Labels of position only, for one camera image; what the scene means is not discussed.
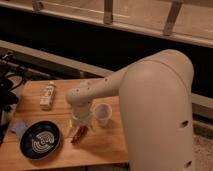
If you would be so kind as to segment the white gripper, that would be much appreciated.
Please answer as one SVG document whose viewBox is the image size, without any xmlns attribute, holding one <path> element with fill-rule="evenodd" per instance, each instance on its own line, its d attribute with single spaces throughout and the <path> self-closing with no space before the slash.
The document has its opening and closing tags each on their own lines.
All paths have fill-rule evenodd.
<svg viewBox="0 0 213 171">
<path fill-rule="evenodd" d="M 68 137 L 72 136 L 74 126 L 87 126 L 94 131 L 92 114 L 89 107 L 73 107 L 71 120 L 69 120 Z"/>
</svg>

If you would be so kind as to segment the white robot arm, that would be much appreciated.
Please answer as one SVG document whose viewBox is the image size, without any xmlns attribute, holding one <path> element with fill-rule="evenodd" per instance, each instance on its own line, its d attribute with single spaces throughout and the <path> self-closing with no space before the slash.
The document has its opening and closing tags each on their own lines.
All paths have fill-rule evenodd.
<svg viewBox="0 0 213 171">
<path fill-rule="evenodd" d="M 118 96 L 131 171 L 195 171 L 193 65 L 177 50 L 145 57 L 100 81 L 72 88 L 66 100 L 83 125 L 89 102 Z"/>
</svg>

